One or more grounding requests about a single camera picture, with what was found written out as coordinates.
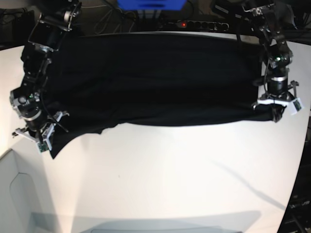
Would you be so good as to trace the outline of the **robot arm, image left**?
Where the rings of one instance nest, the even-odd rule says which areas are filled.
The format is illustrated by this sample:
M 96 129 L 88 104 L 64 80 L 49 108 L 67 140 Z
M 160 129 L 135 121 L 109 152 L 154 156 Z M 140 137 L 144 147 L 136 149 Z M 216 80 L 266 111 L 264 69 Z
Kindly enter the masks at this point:
M 58 111 L 51 115 L 47 110 L 43 91 L 48 81 L 47 70 L 52 56 L 72 30 L 73 22 L 81 12 L 79 0 L 39 0 L 35 4 L 41 11 L 31 31 L 28 43 L 31 51 L 23 62 L 24 77 L 21 86 L 10 92 L 10 104 L 26 126 L 18 128 L 12 136 L 23 136 L 36 143 L 40 152 L 51 150 L 50 137 L 60 119 L 67 115 Z

